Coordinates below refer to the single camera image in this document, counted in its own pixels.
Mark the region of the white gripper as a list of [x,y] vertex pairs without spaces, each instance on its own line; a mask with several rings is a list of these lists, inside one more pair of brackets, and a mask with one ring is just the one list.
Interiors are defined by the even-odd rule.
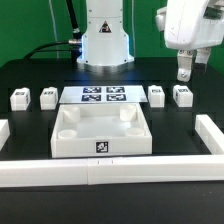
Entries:
[[224,39],[224,0],[167,0],[167,5],[157,10],[156,24],[164,32],[166,47],[179,50],[177,79],[188,82],[194,54],[188,50],[198,49],[195,68],[205,70],[209,47]]

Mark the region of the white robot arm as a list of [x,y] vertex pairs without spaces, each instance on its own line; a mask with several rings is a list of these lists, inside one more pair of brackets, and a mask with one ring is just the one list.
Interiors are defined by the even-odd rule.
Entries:
[[[123,29],[123,0],[86,0],[87,30],[81,38],[80,68],[117,72],[134,62]],[[155,16],[165,46],[178,51],[177,79],[190,80],[192,64],[208,62],[224,40],[224,0],[167,0]]]

